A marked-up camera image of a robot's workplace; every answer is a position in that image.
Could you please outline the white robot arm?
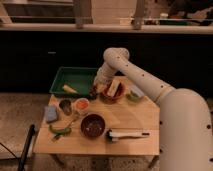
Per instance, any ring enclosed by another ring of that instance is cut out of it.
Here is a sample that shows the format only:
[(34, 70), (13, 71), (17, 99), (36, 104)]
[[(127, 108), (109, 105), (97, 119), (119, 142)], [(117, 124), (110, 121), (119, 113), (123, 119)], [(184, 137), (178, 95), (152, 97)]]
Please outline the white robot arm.
[(95, 84), (109, 84), (123, 73), (160, 108), (160, 171), (213, 171), (213, 128), (205, 99), (175, 88), (129, 61), (125, 48), (108, 48)]

